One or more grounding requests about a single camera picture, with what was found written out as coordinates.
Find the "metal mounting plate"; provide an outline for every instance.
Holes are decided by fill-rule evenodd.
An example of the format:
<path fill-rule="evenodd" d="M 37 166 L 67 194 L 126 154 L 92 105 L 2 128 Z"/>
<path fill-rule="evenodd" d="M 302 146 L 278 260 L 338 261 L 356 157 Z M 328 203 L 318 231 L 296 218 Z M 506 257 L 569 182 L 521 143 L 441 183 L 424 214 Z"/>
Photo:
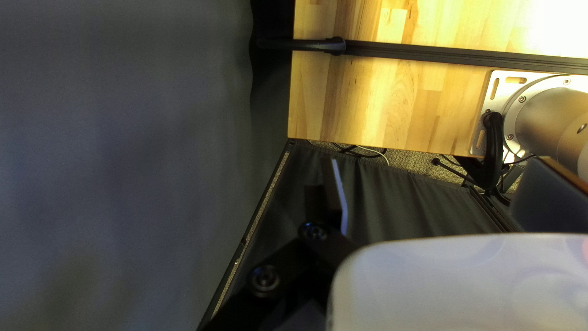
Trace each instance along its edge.
<path fill-rule="evenodd" d="M 505 163 L 517 161 L 528 155 L 527 151 L 521 149 L 515 138 L 516 114 L 518 114 L 518 111 L 525 103 L 525 101 L 519 102 L 519 98 L 524 95 L 525 99 L 528 100 L 539 92 L 554 87 L 569 87 L 575 90 L 583 90 L 580 82 L 586 79 L 588 79 L 588 76 L 584 75 L 508 70 L 492 71 L 486 87 L 482 109 L 480 109 L 480 119 L 484 113 L 489 111 L 497 111 L 505 117 L 505 140 L 503 144 L 503 161 Z M 474 138 L 470 149 L 473 155 L 484 155 L 486 152 L 484 133 L 484 125 L 479 120 L 474 131 Z"/>

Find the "black metal rail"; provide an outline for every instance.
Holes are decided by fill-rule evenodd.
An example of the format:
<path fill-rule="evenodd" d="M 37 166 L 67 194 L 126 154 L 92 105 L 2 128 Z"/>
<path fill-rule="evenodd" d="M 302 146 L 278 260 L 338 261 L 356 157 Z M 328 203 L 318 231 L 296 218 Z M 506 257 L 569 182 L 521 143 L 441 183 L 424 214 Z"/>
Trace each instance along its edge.
<path fill-rule="evenodd" d="M 478 49 L 389 44 L 386 42 L 344 40 L 259 39 L 258 46 L 267 49 L 322 51 L 333 55 L 356 55 L 409 59 L 450 64 L 478 65 L 529 71 L 588 75 L 588 59 L 550 55 L 481 51 Z"/>

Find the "gray backdrop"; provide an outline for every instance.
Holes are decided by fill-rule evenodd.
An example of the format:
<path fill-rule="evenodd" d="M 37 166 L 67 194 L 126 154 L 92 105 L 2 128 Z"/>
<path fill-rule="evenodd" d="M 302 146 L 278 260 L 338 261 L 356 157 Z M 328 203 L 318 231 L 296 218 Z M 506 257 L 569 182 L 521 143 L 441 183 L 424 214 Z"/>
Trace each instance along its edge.
<path fill-rule="evenodd" d="M 196 328 L 286 141 L 251 28 L 247 0 L 1 3 L 1 330 Z"/>

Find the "screw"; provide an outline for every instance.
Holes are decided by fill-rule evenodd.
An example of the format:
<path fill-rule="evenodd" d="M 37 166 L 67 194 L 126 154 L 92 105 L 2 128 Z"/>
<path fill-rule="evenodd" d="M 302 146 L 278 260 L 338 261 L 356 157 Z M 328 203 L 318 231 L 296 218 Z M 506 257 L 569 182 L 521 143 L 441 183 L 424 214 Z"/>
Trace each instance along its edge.
<path fill-rule="evenodd" d="M 578 129 L 578 132 L 576 132 L 576 133 L 580 133 L 580 132 L 584 131 L 584 129 L 585 129 L 587 126 L 588 126 L 588 123 L 584 123 L 584 124 L 582 124 L 582 126 L 581 126 L 581 127 Z"/>
<path fill-rule="evenodd" d="M 304 234 L 312 240 L 322 241 L 327 239 L 327 232 L 325 229 L 312 223 L 305 224 Z"/>
<path fill-rule="evenodd" d="M 269 264 L 257 267 L 251 273 L 251 285 L 261 292 L 269 292 L 275 289 L 280 283 L 280 275 L 276 268 Z"/>

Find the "wooden table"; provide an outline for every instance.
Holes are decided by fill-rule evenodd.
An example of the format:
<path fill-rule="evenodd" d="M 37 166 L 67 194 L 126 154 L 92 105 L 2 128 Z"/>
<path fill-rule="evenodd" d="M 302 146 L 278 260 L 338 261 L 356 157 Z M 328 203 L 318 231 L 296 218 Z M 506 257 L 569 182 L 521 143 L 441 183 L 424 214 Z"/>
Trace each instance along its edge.
<path fill-rule="evenodd" d="M 584 2 L 297 0 L 294 38 L 588 58 Z M 295 51 L 288 136 L 470 156 L 493 69 Z"/>

